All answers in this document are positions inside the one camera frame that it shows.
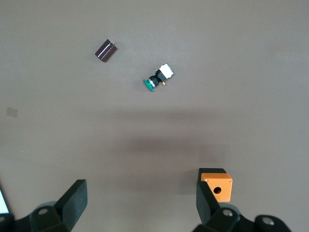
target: orange plate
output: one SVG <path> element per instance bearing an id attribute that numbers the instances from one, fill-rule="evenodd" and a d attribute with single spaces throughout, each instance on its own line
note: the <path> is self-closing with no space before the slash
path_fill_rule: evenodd
<path id="1" fill-rule="evenodd" d="M 201 181 L 206 181 L 217 202 L 230 202 L 233 180 L 227 173 L 202 173 Z"/>

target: dark brown cylindrical capacitor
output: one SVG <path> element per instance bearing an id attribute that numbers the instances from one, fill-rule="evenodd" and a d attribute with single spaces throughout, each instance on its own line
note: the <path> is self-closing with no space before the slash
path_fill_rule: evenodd
<path id="1" fill-rule="evenodd" d="M 106 62 L 107 59 L 117 50 L 117 47 L 114 45 L 113 41 L 106 40 L 104 44 L 96 52 L 96 56 Z"/>

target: screw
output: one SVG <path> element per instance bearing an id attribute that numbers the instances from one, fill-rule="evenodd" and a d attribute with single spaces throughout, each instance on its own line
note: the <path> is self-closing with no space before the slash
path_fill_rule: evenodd
<path id="1" fill-rule="evenodd" d="M 223 210 L 223 214 L 224 214 L 225 216 L 227 216 L 227 217 L 233 216 L 232 211 L 230 211 L 229 209 L 224 209 L 224 210 Z"/>
<path id="2" fill-rule="evenodd" d="M 262 218 L 262 221 L 266 224 L 266 225 L 270 225 L 270 226 L 273 226 L 275 225 L 275 222 L 269 218 L 269 217 L 263 217 Z"/>
<path id="3" fill-rule="evenodd" d="M 41 209 L 38 214 L 39 215 L 43 215 L 43 214 L 46 214 L 48 212 L 48 209 Z"/>

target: phone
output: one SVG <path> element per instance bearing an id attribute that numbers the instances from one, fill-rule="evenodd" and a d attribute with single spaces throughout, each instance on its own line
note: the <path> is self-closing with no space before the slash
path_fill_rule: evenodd
<path id="1" fill-rule="evenodd" d="M 0 214 L 8 214 L 8 213 L 9 213 L 9 209 L 4 200 L 4 196 L 1 192 L 1 189 L 0 189 Z"/>

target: black hole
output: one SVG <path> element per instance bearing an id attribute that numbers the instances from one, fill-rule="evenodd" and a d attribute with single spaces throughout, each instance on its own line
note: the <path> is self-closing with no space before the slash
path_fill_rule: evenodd
<path id="1" fill-rule="evenodd" d="M 219 193 L 221 192 L 221 188 L 220 188 L 220 187 L 216 187 L 216 188 L 213 190 L 213 192 L 214 192 L 215 194 L 219 194 Z"/>

